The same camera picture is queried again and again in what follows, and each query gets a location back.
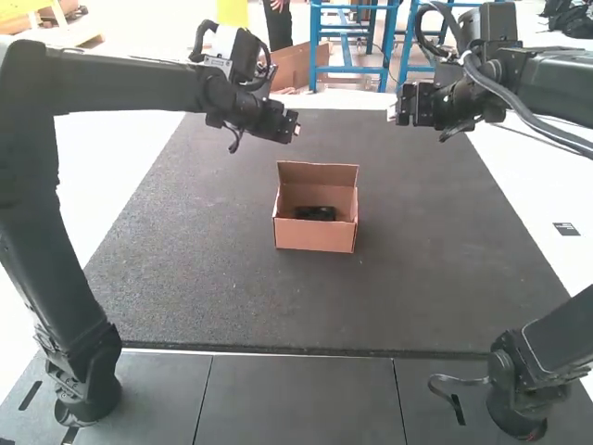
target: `black pants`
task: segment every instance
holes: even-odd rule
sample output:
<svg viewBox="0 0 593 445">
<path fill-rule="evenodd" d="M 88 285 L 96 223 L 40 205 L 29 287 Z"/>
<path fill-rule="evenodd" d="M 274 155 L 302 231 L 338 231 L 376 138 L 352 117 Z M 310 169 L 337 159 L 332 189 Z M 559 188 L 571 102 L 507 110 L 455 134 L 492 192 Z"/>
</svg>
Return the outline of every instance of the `black pants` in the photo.
<svg viewBox="0 0 593 445">
<path fill-rule="evenodd" d="M 287 48 L 293 45 L 293 17 L 290 14 L 290 4 L 283 7 L 282 12 L 271 9 L 271 0 L 263 0 L 270 37 L 270 51 Z"/>
</svg>

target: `box flap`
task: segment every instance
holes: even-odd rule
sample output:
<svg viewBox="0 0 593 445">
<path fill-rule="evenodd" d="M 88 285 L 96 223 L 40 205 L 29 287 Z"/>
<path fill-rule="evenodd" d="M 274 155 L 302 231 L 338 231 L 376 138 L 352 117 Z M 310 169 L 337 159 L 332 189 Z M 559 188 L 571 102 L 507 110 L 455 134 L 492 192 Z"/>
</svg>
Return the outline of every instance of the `box flap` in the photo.
<svg viewBox="0 0 593 445">
<path fill-rule="evenodd" d="M 280 184 L 317 184 L 355 187 L 358 165 L 278 161 Z"/>
</svg>

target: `blue shelf rack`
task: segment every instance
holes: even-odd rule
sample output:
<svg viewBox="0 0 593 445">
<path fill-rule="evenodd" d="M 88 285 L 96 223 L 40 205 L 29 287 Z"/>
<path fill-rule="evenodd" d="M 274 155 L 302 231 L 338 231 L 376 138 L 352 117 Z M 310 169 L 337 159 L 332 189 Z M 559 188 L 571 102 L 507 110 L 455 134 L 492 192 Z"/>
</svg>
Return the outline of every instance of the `blue shelf rack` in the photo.
<svg viewBox="0 0 593 445">
<path fill-rule="evenodd" d="M 333 5 L 324 4 L 322 0 L 310 1 L 310 61 L 309 61 L 309 89 L 313 92 L 317 91 L 317 75 L 322 72 L 329 73 L 353 73 L 353 74 L 378 74 L 380 93 L 384 93 L 387 87 L 387 79 L 389 76 L 389 62 L 391 53 L 393 52 L 393 44 L 395 40 L 397 9 L 399 2 L 389 0 L 387 5 L 378 5 L 378 0 L 372 0 L 369 5 Z M 377 10 L 386 9 L 387 16 L 393 17 L 393 20 L 385 21 L 385 35 L 384 39 L 384 60 L 381 67 L 355 67 L 352 64 L 352 55 L 350 54 L 349 39 L 366 38 L 366 53 L 371 54 L 374 46 L 374 29 L 377 18 Z M 340 18 L 339 25 L 323 24 L 322 11 L 335 10 Z M 359 12 L 356 23 L 347 23 L 344 11 L 356 10 Z M 360 20 L 360 12 L 363 10 L 370 10 L 369 24 L 363 24 Z M 341 40 L 342 52 L 344 55 L 344 65 L 342 66 L 317 66 L 317 45 L 321 42 L 322 37 L 339 37 Z"/>
</svg>

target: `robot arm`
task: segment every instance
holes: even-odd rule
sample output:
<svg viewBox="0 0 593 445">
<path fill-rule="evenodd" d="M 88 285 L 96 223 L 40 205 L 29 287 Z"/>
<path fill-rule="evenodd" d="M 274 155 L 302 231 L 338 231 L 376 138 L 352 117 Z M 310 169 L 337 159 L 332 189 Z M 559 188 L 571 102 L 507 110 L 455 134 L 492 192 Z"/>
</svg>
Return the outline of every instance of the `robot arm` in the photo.
<svg viewBox="0 0 593 445">
<path fill-rule="evenodd" d="M 257 54 L 258 41 L 250 43 Z M 256 137 L 283 144 L 298 129 L 294 111 L 266 98 L 271 79 L 263 85 L 264 95 L 231 82 L 236 79 L 231 59 L 220 59 L 221 67 L 227 68 L 222 70 L 203 63 L 100 56 L 26 40 L 5 40 L 0 45 L 3 109 L 23 108 L 29 98 L 30 106 L 45 107 L 52 116 L 135 109 L 207 113 L 207 122 L 216 116 Z M 256 61 L 250 64 L 252 72 Z"/>
<path fill-rule="evenodd" d="M 87 426 L 120 400 L 121 340 L 88 286 L 62 221 L 54 116 L 93 110 L 206 113 L 210 126 L 288 144 L 297 113 L 270 100 L 275 67 L 246 30 L 201 26 L 226 36 L 215 55 L 201 40 L 188 62 L 108 57 L 42 43 L 0 40 L 0 262 L 35 320 L 35 339 L 57 383 L 55 416 Z M 267 66 L 258 65 L 264 48 Z"/>
<path fill-rule="evenodd" d="M 589 112 L 593 92 L 593 53 L 581 49 L 523 48 L 517 37 L 513 2 L 486 3 L 449 25 L 458 47 L 446 50 L 422 34 L 422 15 L 432 7 L 450 16 L 446 6 L 431 3 L 419 9 L 416 34 L 420 45 L 435 55 L 435 79 L 401 85 L 391 121 L 398 125 L 432 126 L 441 140 L 473 130 L 478 121 L 502 122 L 512 108 L 533 130 L 593 159 L 593 144 L 547 122 L 536 114 L 593 127 Z"/>
<path fill-rule="evenodd" d="M 457 52 L 428 42 L 422 15 L 443 14 L 457 39 Z M 435 78 L 401 85 L 388 118 L 398 125 L 431 126 L 441 141 L 474 129 L 479 121 L 502 122 L 514 109 L 532 129 L 593 159 L 593 144 L 557 129 L 534 113 L 593 128 L 593 53 L 573 48 L 523 48 L 517 38 L 515 4 L 485 3 L 452 19 L 445 4 L 422 6 L 416 20 L 420 45 L 436 57 Z M 570 384 L 593 362 L 593 286 L 558 309 L 492 344 L 488 378 L 460 380 L 434 375 L 429 388 L 455 407 L 433 381 L 489 384 L 486 401 L 493 421 L 516 439 L 535 441 L 547 429 L 554 403 L 569 396 Z"/>
</svg>

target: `cardboard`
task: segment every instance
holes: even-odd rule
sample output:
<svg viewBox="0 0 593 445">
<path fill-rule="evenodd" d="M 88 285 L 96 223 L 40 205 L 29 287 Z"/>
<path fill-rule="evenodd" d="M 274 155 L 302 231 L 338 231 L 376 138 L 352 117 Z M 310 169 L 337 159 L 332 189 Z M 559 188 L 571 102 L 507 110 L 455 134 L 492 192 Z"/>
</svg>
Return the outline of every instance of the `cardboard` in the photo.
<svg viewBox="0 0 593 445">
<path fill-rule="evenodd" d="M 358 165 L 278 162 L 278 193 L 272 214 L 276 248 L 354 252 L 359 226 Z M 331 206 L 336 221 L 294 218 L 299 206 Z"/>
<path fill-rule="evenodd" d="M 317 66 L 330 64 L 329 42 L 320 44 L 316 52 Z M 302 88 L 309 86 L 309 57 L 310 44 L 297 44 L 271 53 L 271 61 L 278 66 L 276 77 L 271 83 L 273 92 L 285 88 Z M 319 79 L 324 80 L 325 74 L 320 74 Z"/>
<path fill-rule="evenodd" d="M 26 14 L 13 19 L 0 21 L 0 34 L 14 35 L 30 29 L 31 22 L 29 21 L 29 16 Z"/>
</svg>

